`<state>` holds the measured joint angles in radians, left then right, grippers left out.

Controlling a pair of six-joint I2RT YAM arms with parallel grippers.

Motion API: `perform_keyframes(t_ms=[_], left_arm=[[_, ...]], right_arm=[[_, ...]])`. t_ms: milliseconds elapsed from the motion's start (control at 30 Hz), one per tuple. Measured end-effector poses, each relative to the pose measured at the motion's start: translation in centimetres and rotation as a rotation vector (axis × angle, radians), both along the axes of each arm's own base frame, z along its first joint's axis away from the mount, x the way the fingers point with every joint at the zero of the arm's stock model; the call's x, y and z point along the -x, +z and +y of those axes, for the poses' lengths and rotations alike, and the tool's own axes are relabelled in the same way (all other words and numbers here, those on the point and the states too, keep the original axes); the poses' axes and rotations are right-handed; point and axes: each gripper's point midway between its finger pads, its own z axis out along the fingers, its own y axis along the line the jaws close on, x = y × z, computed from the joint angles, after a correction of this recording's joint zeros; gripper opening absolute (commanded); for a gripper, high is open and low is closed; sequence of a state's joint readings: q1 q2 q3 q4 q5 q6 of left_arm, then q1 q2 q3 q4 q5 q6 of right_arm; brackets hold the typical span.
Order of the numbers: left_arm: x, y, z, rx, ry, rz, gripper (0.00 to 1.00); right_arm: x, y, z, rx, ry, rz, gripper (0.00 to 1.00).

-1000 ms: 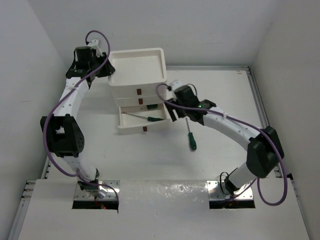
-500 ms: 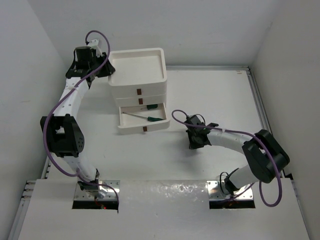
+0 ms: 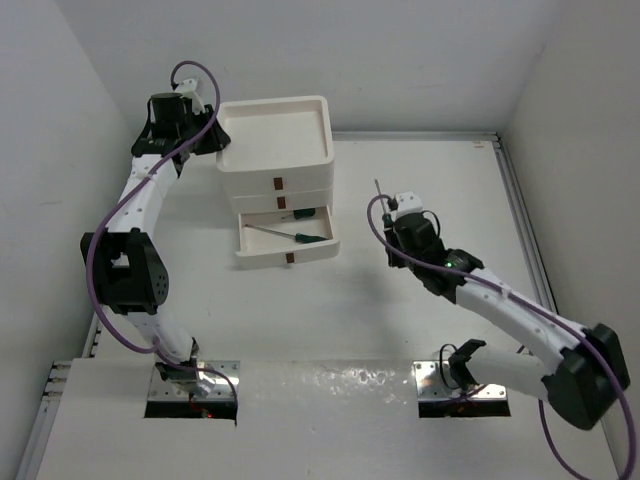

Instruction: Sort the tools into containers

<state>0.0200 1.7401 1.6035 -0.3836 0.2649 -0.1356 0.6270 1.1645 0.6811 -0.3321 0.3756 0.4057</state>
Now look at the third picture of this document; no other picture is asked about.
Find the white three-drawer cabinet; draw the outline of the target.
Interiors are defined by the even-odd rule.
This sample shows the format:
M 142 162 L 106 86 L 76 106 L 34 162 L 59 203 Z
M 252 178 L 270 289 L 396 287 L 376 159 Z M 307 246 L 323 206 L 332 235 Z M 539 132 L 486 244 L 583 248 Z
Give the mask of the white three-drawer cabinet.
M 332 215 L 335 152 L 324 97 L 224 102 L 218 121 L 231 144 L 216 166 L 237 220 L 322 206 Z

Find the slim green-handled screwdriver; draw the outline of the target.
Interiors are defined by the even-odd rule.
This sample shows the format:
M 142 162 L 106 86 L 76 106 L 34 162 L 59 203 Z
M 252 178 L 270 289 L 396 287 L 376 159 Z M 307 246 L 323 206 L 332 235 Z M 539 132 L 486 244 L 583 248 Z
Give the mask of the slim green-handled screwdriver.
M 380 186 L 380 182 L 377 178 L 374 179 L 374 185 L 376 188 L 376 193 L 379 196 L 379 201 L 380 201 L 380 205 L 381 205 L 381 209 L 382 209 L 382 220 L 384 224 L 388 224 L 389 222 L 392 221 L 391 219 L 391 214 L 388 208 L 388 203 L 387 200 L 385 199 L 385 197 L 383 196 L 383 192 Z

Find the long green-handled screwdriver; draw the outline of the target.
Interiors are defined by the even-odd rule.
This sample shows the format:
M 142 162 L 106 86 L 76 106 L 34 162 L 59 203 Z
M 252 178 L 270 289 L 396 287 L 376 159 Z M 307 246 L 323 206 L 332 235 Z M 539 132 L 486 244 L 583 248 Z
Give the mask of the long green-handled screwdriver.
M 254 226 L 250 224 L 245 224 L 245 227 L 256 230 L 256 231 L 260 231 L 263 233 L 267 233 L 267 234 L 271 234 L 271 235 L 275 235 L 283 238 L 288 238 L 298 244 L 312 244 L 312 243 L 327 241 L 327 238 L 322 236 L 317 236 L 317 235 L 308 235 L 303 233 L 286 233 L 286 232 L 281 232 L 281 231 L 277 231 L 277 230 L 273 230 L 273 229 L 269 229 L 261 226 Z

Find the white bottom drawer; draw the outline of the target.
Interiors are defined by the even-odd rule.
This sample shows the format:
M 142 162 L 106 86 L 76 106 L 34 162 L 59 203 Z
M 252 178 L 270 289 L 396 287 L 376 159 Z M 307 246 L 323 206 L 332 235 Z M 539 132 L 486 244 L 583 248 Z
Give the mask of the white bottom drawer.
M 336 257 L 340 240 L 335 232 L 331 210 L 327 206 L 315 207 L 312 218 L 282 220 L 291 211 L 239 214 L 238 265 L 246 270 L 292 266 Z M 261 226 L 286 233 L 303 233 L 327 238 L 327 241 L 298 244 L 283 238 L 245 227 L 245 224 Z

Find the short green-handled screwdriver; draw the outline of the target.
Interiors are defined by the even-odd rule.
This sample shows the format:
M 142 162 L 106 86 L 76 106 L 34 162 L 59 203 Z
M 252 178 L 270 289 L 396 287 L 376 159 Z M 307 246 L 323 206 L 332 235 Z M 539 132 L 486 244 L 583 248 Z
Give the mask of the short green-handled screwdriver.
M 281 219 L 282 220 L 290 220 L 290 219 L 301 220 L 306 218 L 312 218 L 315 214 L 316 214 L 315 208 L 298 209 L 298 210 L 293 210 L 290 213 L 287 213 L 286 215 L 282 216 Z

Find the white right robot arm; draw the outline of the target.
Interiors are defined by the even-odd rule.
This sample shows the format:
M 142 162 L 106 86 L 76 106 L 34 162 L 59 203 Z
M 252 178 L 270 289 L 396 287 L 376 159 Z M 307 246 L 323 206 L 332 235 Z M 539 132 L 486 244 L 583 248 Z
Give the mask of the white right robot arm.
M 481 260 L 444 246 L 421 210 L 382 218 L 392 267 L 407 268 L 432 294 L 488 320 L 530 352 L 522 358 L 493 350 L 479 339 L 459 347 L 444 378 L 468 391 L 499 383 L 548 403 L 572 426 L 590 430 L 626 389 L 630 377 L 616 332 L 555 317 L 506 290 Z

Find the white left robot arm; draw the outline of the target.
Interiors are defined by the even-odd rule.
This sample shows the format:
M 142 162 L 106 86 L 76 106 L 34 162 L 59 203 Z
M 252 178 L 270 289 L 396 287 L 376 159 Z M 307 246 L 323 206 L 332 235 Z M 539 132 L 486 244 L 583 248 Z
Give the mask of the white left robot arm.
M 131 351 L 155 355 L 163 380 L 200 395 L 212 372 L 199 360 L 195 338 L 163 306 L 169 273 L 152 236 L 187 160 L 223 150 L 230 138 L 218 123 L 219 106 L 193 94 L 154 94 L 146 110 L 118 203 L 81 239 L 86 285 L 94 312 L 114 338 Z

